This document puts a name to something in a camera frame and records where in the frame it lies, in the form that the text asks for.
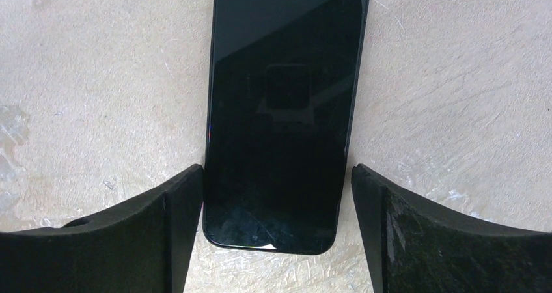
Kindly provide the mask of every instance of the black smartphone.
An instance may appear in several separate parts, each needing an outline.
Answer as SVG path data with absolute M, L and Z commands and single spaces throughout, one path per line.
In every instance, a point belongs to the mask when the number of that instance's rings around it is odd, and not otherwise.
M 203 230 L 221 247 L 334 242 L 368 0 L 215 0 Z

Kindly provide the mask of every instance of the concrete surface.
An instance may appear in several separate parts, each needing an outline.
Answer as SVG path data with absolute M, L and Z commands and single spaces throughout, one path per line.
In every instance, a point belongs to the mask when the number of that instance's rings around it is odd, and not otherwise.
M 0 230 L 58 227 L 202 162 L 211 14 L 212 0 L 0 0 Z M 551 0 L 370 0 L 350 165 L 552 230 L 551 20 Z M 186 292 L 371 292 L 366 274 L 347 179 L 328 253 L 198 234 Z

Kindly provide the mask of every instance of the scratched surface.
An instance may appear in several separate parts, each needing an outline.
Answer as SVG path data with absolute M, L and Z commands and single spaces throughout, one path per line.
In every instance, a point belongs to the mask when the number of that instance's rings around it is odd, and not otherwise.
M 212 0 L 0 0 L 0 106 L 28 129 L 8 142 L 0 230 L 58 227 L 203 161 L 211 13 Z M 551 31 L 551 0 L 370 0 L 350 165 L 552 230 Z M 328 253 L 198 234 L 186 292 L 371 292 L 350 185 Z

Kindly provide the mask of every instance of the black screen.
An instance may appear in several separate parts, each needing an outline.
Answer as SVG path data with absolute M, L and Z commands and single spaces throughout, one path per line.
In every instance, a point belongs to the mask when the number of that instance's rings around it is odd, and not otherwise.
M 318 254 L 337 229 L 368 0 L 215 0 L 206 237 Z

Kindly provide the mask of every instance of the phone screen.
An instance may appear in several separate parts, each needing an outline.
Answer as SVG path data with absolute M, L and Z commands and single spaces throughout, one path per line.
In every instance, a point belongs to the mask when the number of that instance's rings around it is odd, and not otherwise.
M 368 0 L 215 0 L 204 233 L 318 254 L 335 239 Z

